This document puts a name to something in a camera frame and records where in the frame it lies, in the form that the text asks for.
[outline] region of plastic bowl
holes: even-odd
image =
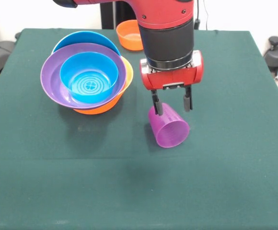
[[[110,41],[109,38],[105,37],[102,34],[92,31],[77,31],[65,36],[55,45],[52,54],[57,50],[61,49],[62,47],[76,43],[99,44],[115,51],[118,55],[121,55],[118,48],[112,41]]]
[[[63,85],[60,80],[60,68],[62,64],[71,56],[82,53],[82,52],[98,52],[102,53],[109,58],[111,58],[118,67],[119,70],[119,78],[114,87],[111,95],[104,101],[99,103],[81,103],[74,100],[67,88]],[[54,102],[68,108],[72,109],[94,109],[100,107],[104,104],[107,104],[111,100],[113,100],[117,94],[123,89],[126,83],[126,69],[124,63],[117,53],[113,50],[91,43],[78,43],[72,44],[66,47],[61,48],[60,50],[53,53],[51,56],[47,58],[43,67],[41,69],[41,85],[44,92],[48,95],[50,99]]]
[[[143,50],[141,35],[137,20],[128,20],[120,23],[116,27],[121,45],[128,50]]]
[[[84,52],[71,56],[61,66],[60,79],[79,102],[97,103],[113,91],[118,68],[104,54]]]
[[[107,104],[98,107],[96,109],[88,109],[88,110],[78,110],[78,109],[74,109],[76,112],[80,113],[80,114],[86,114],[86,115],[95,115],[95,114],[102,114],[107,112],[108,110],[112,109],[117,102],[120,100],[120,98],[122,97],[123,93],[125,92],[125,90],[130,86],[131,82],[133,81],[133,77],[134,77],[134,71],[133,68],[130,64],[129,61],[127,61],[124,57],[122,57],[122,60],[125,64],[126,67],[126,84],[123,88],[123,90],[110,102],[108,102]]]

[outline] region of blue bowl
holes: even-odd
[[[115,44],[102,34],[92,31],[77,31],[62,38],[54,47],[52,54],[62,47],[76,43],[94,43],[110,48],[121,55]]]
[[[68,58],[60,69],[61,82],[71,96],[83,103],[107,99],[118,80],[114,61],[96,52],[78,53]]]

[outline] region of purple plastic cup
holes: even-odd
[[[155,114],[154,106],[149,111],[149,120],[157,144],[163,148],[172,148],[188,137],[190,127],[168,104],[162,103],[163,115]]]
[[[62,64],[71,56],[82,52],[97,52],[111,58],[116,64],[119,76],[115,87],[110,96],[98,103],[82,103],[78,102],[70,96],[68,89],[60,80],[60,68]],[[41,85],[44,92],[54,102],[72,109],[94,109],[113,100],[117,94],[123,89],[126,83],[126,68],[120,55],[115,51],[98,44],[92,43],[76,43],[65,46],[47,58],[41,69]]]

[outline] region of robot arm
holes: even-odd
[[[54,0],[64,7],[113,0]],[[157,114],[162,105],[157,90],[184,87],[184,107],[192,109],[191,85],[203,75],[203,58],[194,52],[194,0],[125,0],[133,8],[146,59],[141,60],[143,83],[152,92]]]

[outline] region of orange cup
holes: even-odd
[[[142,40],[140,36],[137,20],[128,20],[120,23],[116,27],[121,45],[128,50],[139,51],[143,50]]]
[[[112,99],[107,104],[102,105],[101,107],[98,107],[95,109],[89,109],[89,110],[74,109],[76,112],[78,112],[80,114],[86,114],[86,115],[102,114],[102,113],[105,113],[108,110],[112,109],[117,104],[117,102],[120,100],[120,98],[122,97],[125,90],[129,87],[129,85],[133,81],[133,77],[134,77],[134,71],[133,71],[133,68],[132,68],[130,62],[127,61],[124,57],[121,57],[121,58],[124,62],[125,68],[126,68],[126,83],[125,83],[123,89],[118,93],[118,95],[114,99]]]

